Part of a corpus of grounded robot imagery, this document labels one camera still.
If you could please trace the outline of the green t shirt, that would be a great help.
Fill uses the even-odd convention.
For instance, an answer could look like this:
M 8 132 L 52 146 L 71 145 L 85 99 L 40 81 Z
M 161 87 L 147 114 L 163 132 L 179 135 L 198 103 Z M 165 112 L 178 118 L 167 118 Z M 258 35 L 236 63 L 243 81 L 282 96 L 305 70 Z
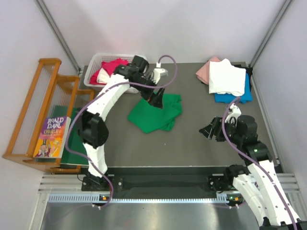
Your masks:
M 163 108 L 160 109 L 141 99 L 128 115 L 128 120 L 145 134 L 157 130 L 171 131 L 176 118 L 183 112 L 181 101 L 179 94 L 165 94 Z

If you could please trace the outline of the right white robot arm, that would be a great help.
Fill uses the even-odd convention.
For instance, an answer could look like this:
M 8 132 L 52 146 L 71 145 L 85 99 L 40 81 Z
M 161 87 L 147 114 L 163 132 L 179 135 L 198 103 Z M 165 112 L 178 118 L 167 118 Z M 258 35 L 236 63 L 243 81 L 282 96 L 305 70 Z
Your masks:
M 267 146 L 258 140 L 258 125 L 249 115 L 215 117 L 199 130 L 207 139 L 227 141 L 245 165 L 231 165 L 224 172 L 224 184 L 236 189 L 252 210 L 261 230 L 305 230 L 307 222 L 292 208 L 277 177 Z

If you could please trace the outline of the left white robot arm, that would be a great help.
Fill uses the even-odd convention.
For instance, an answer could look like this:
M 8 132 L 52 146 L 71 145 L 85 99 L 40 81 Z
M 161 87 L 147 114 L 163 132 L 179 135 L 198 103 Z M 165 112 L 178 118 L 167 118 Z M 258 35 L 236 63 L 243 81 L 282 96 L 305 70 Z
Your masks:
M 140 56 L 134 56 L 131 63 L 118 65 L 102 91 L 77 120 L 78 135 L 81 138 L 89 157 L 88 173 L 84 182 L 93 185 L 98 190 L 107 188 L 109 179 L 103 175 L 107 172 L 105 161 L 105 147 L 109 131 L 106 126 L 106 117 L 118 99 L 133 83 L 142 98 L 149 105 L 162 108 L 165 89 L 160 88 L 154 92 L 162 76 L 167 76 L 168 71 L 156 63 L 151 72 L 145 72 L 149 63 Z

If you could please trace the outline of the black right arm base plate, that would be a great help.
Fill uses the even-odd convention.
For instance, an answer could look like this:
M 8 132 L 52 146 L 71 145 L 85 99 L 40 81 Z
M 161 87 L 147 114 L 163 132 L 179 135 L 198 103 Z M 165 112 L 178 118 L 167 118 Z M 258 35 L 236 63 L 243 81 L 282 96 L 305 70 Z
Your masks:
M 209 175 L 208 185 L 210 190 L 216 193 L 239 193 L 233 186 L 234 176 L 227 176 L 223 174 Z

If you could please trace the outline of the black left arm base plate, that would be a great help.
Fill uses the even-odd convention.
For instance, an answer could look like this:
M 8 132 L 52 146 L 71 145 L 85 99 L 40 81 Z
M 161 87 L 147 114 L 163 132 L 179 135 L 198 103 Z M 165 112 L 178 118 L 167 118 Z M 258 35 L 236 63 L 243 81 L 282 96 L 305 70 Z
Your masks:
M 112 183 L 115 191 L 121 191 L 123 187 L 123 177 L 115 176 L 113 174 L 107 174 L 107 179 Z M 82 191 L 86 192 L 98 192 L 98 191 L 112 191 L 112 188 L 108 181 L 104 177 L 94 177 L 92 175 L 86 175 L 83 178 Z

